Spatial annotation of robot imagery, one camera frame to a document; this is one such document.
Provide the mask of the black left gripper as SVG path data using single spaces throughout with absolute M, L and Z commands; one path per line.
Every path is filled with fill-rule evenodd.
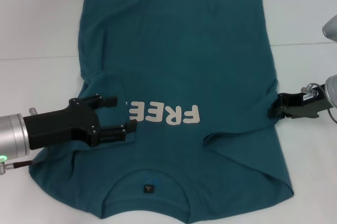
M 118 97 L 104 98 L 99 94 L 69 100 L 68 107 L 38 115 L 26 116 L 29 148 L 36 150 L 78 140 L 91 147 L 103 143 L 125 141 L 128 133 L 137 129 L 137 120 L 124 124 L 100 127 L 95 110 L 117 106 Z

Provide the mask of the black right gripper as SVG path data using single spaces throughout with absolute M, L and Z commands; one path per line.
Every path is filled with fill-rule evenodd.
M 319 112 L 328 109 L 328 101 L 325 96 L 324 85 L 314 87 L 313 89 L 317 91 L 318 94 L 307 99 L 304 98 L 304 93 L 280 93 L 279 101 L 274 102 L 268 109 L 268 117 L 278 120 L 285 118 L 318 118 Z

